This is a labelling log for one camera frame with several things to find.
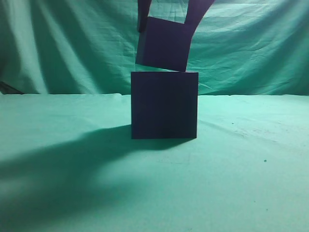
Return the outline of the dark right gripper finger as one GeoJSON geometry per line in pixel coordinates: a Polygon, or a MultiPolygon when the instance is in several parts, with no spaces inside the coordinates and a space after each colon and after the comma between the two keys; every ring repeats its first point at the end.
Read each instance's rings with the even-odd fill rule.
{"type": "Polygon", "coordinates": [[[138,0],[137,29],[139,33],[142,33],[146,28],[150,5],[151,5],[151,0],[138,0]]]}

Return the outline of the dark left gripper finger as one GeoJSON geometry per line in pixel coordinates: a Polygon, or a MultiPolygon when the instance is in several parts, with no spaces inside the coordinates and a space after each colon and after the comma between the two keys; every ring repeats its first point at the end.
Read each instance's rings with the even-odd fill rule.
{"type": "Polygon", "coordinates": [[[207,10],[213,4],[214,0],[189,0],[184,25],[191,36],[190,40],[192,40],[193,35],[207,10]]]}

